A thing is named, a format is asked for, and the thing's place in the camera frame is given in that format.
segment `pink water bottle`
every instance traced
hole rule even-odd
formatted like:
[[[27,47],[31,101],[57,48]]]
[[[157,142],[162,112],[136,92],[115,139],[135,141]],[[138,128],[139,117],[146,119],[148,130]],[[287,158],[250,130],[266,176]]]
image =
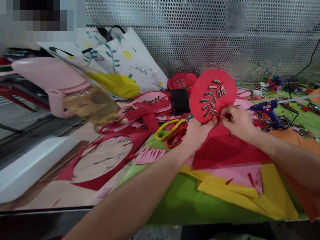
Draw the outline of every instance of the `pink water bottle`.
[[[57,117],[76,114],[99,126],[119,120],[117,103],[65,62],[27,58],[13,62],[12,68],[48,93],[51,113]]]

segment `red paper circle cutout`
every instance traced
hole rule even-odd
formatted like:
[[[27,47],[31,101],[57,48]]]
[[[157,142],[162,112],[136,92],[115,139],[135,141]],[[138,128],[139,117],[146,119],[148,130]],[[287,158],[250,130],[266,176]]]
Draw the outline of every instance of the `red paper circle cutout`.
[[[193,73],[178,73],[169,78],[167,86],[169,90],[185,88],[190,93],[196,81],[197,76]]]
[[[221,84],[213,83],[213,80],[218,80]],[[226,95],[222,94],[221,85],[224,87]],[[209,86],[217,87],[216,89],[209,89]],[[217,89],[221,93],[221,97],[217,97]],[[205,96],[206,92],[213,92],[216,101],[213,100],[213,96]],[[227,74],[226,71],[221,69],[210,69],[205,71],[197,80],[193,86],[189,106],[194,117],[201,123],[207,123],[214,116],[219,117],[221,110],[234,103],[237,96],[237,88],[232,77]],[[208,99],[208,102],[201,103],[202,99]]]

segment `blue glue gun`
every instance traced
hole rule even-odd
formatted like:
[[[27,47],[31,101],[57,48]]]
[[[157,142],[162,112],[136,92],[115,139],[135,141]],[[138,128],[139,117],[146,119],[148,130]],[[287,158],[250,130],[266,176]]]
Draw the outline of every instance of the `blue glue gun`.
[[[281,122],[273,111],[273,109],[277,107],[278,107],[277,100],[272,100],[271,102],[263,102],[263,103],[255,104],[250,108],[248,108],[247,110],[250,109],[251,111],[255,111],[255,112],[257,111],[265,112],[272,120],[272,127],[274,129],[278,129],[281,127]]]

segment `yellow flower print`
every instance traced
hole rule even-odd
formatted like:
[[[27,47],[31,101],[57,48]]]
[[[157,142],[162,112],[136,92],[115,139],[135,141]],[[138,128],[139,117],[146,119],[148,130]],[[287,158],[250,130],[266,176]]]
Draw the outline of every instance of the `yellow flower print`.
[[[132,58],[132,54],[129,53],[128,51],[122,51],[122,53],[123,53],[123,56],[126,57],[126,59],[131,59]]]
[[[83,42],[82,45],[85,46],[86,48],[92,48],[92,45],[90,42]]]
[[[86,75],[95,80],[106,91],[124,98],[134,98],[140,94],[138,84],[129,76],[114,73],[92,73]]]

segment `metal mesh panel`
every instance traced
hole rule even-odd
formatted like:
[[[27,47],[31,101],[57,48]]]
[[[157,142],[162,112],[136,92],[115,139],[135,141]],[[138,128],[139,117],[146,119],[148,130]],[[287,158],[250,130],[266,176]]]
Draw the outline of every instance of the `metal mesh panel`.
[[[236,81],[294,76],[320,38],[319,0],[87,0],[87,25],[133,27],[170,74],[211,68]],[[320,47],[299,77],[320,76]]]

